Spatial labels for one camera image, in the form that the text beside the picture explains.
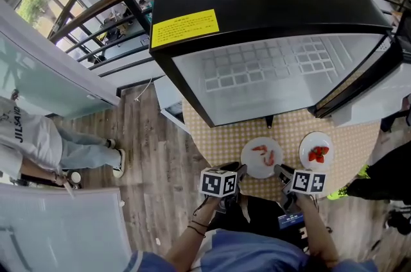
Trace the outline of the brown topped black railing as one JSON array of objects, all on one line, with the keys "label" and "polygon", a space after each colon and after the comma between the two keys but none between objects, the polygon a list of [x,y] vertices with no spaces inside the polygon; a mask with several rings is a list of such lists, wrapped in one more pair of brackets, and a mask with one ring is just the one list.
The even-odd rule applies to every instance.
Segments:
[{"label": "brown topped black railing", "polygon": [[[86,42],[90,40],[96,39],[97,36],[101,35],[102,33],[114,28],[117,25],[123,24],[126,21],[135,19],[137,20],[140,25],[143,27],[144,32],[148,33],[148,23],[145,21],[144,16],[151,12],[151,9],[142,10],[137,7],[137,3],[133,0],[100,0],[96,4],[92,5],[91,7],[87,8],[77,17],[69,16],[69,9],[74,5],[76,0],[69,0],[67,6],[62,10],[62,14],[57,20],[55,29],[51,32],[48,37],[48,40],[53,44],[56,44],[64,37],[68,37],[70,32],[83,26],[87,21],[91,20],[92,18],[96,17],[97,15],[103,13],[104,11],[112,8],[114,5],[118,3],[124,3],[127,8],[131,11],[132,15],[130,17],[125,17],[120,19],[119,21],[115,22],[111,26],[106,26],[101,30],[92,33],[86,37],[86,39],[81,40],[75,44],[71,48],[69,48],[66,53],[71,52],[72,50],[82,47]],[[410,3],[411,0],[382,0],[386,1],[396,7],[398,10],[402,10],[406,8],[406,4]]]}]

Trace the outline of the person's blue white shirt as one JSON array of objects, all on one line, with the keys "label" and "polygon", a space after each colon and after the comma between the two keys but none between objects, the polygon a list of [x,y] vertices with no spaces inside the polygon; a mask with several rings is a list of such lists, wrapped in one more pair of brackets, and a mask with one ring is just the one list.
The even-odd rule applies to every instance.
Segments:
[{"label": "person's blue white shirt", "polygon": [[342,260],[329,268],[289,242],[246,232],[206,233],[184,272],[378,272],[373,260]]}]

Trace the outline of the red strawberries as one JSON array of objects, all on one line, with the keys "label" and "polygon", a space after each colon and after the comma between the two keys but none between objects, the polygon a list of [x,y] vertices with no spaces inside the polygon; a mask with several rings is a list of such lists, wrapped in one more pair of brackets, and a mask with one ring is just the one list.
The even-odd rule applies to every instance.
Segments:
[{"label": "red strawberries", "polygon": [[329,148],[326,146],[317,146],[314,147],[309,153],[308,153],[308,160],[310,162],[316,161],[319,164],[323,164],[325,160],[325,156],[328,154]]}]

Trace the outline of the large window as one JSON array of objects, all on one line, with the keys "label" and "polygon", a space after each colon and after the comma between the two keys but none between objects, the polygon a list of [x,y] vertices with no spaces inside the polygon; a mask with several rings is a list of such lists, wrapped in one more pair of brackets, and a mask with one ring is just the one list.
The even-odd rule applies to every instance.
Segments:
[{"label": "large window", "polygon": [[[20,0],[15,8],[28,24],[42,36],[51,39],[63,26],[86,11],[87,5],[82,0]],[[55,45],[71,56],[78,58],[102,46],[98,39],[90,39],[80,46],[75,45],[99,30],[101,22],[93,18],[70,31],[55,42]]]}]

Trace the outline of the white floor cabinet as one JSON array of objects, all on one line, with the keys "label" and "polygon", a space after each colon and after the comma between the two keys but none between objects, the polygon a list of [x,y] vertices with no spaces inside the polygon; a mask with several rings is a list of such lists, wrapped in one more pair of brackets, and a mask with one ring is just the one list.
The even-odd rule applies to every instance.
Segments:
[{"label": "white floor cabinet", "polygon": [[167,76],[154,81],[154,87],[159,103],[160,113],[189,134],[184,122],[182,109],[182,94]]}]

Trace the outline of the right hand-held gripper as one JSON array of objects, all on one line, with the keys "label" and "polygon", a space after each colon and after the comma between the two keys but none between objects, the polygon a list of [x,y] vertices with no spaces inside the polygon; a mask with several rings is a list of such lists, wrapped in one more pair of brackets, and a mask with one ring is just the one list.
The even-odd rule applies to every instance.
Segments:
[{"label": "right hand-held gripper", "polygon": [[326,185],[326,173],[296,170],[285,164],[276,164],[274,174],[282,184],[281,206],[286,213],[298,212],[297,194],[315,196],[322,194]]}]

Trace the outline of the striped glass partition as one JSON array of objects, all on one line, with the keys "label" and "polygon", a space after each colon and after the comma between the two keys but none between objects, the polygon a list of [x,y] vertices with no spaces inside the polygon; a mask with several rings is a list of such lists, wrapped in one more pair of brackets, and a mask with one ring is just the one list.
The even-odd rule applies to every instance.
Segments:
[{"label": "striped glass partition", "polygon": [[0,269],[123,272],[131,256],[118,188],[69,194],[0,183]]}]

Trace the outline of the white plate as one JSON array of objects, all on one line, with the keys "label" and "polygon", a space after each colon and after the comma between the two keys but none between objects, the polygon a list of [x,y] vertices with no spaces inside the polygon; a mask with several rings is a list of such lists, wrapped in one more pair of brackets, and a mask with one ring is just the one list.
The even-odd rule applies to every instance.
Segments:
[{"label": "white plate", "polygon": [[[317,146],[326,146],[329,148],[328,154],[325,156],[323,164],[319,164],[316,161],[310,162],[308,160],[308,153]],[[327,134],[323,132],[311,132],[303,138],[299,146],[299,158],[302,166],[305,169],[312,171],[326,171],[328,170],[334,159],[334,145]]]},{"label": "white plate", "polygon": [[[252,151],[252,148],[265,145],[268,151],[263,154],[262,151]],[[263,163],[263,157],[274,150],[275,163],[273,166],[266,166]],[[283,149],[279,143],[269,137],[257,137],[246,143],[241,151],[241,163],[247,165],[247,173],[256,179],[265,179],[274,175],[274,166],[283,163]]]}]

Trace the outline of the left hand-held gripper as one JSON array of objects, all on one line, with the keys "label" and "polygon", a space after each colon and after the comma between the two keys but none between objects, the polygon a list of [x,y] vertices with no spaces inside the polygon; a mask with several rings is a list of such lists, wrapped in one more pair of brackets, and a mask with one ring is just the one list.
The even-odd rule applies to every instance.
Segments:
[{"label": "left hand-held gripper", "polygon": [[229,162],[216,168],[206,168],[200,175],[199,192],[206,198],[219,198],[218,212],[226,212],[236,200],[238,183],[247,174],[247,165]]}]

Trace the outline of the person's black trousers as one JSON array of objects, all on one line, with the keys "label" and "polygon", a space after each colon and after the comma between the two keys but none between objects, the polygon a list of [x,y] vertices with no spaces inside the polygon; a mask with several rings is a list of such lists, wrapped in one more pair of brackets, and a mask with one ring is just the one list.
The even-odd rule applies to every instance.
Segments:
[{"label": "person's black trousers", "polygon": [[234,232],[248,232],[265,237],[272,237],[289,242],[300,249],[308,247],[308,238],[303,236],[304,221],[281,229],[279,218],[284,215],[283,209],[275,201],[247,197],[249,218],[243,215],[241,205],[232,201],[225,206],[224,213],[216,212],[208,230],[223,229]]}]

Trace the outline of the blue screen device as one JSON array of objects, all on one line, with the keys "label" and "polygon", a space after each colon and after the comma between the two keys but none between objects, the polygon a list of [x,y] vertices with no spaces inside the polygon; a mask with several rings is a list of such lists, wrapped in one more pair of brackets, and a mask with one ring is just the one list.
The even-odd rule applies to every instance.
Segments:
[{"label": "blue screen device", "polygon": [[284,230],[288,227],[293,225],[298,225],[304,221],[304,216],[302,213],[295,213],[295,214],[285,214],[279,216],[278,218],[279,229]]}]

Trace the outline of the person's right forearm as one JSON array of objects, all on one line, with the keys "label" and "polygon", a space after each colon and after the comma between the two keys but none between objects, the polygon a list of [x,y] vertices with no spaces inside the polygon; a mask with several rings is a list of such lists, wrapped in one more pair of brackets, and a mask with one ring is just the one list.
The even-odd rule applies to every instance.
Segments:
[{"label": "person's right forearm", "polygon": [[339,255],[313,200],[305,194],[297,194],[296,204],[304,216],[310,255],[320,259],[328,268],[335,267]]}]

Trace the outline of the yellow checkered round table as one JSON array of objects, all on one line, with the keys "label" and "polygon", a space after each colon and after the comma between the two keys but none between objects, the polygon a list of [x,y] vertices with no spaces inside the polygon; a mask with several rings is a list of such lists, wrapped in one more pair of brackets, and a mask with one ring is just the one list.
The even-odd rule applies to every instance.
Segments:
[{"label": "yellow checkered round table", "polygon": [[274,117],[272,128],[263,119],[243,121],[225,126],[209,127],[195,109],[182,102],[183,117],[199,152],[211,166],[239,161],[248,141],[269,137],[283,149],[284,163],[302,169],[299,145],[311,132],[323,132],[331,137],[334,157],[326,170],[326,187],[320,197],[331,194],[351,181],[365,165],[376,145],[380,122],[336,127],[330,119],[316,119],[307,110],[297,110]]}]

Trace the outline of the person's left forearm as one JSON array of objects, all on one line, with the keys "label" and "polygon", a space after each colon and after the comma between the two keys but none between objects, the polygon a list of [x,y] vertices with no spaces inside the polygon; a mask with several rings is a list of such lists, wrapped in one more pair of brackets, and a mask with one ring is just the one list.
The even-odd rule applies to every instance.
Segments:
[{"label": "person's left forearm", "polygon": [[193,214],[186,229],[168,250],[165,260],[177,272],[187,272],[190,270],[219,202],[219,198],[209,197]]}]

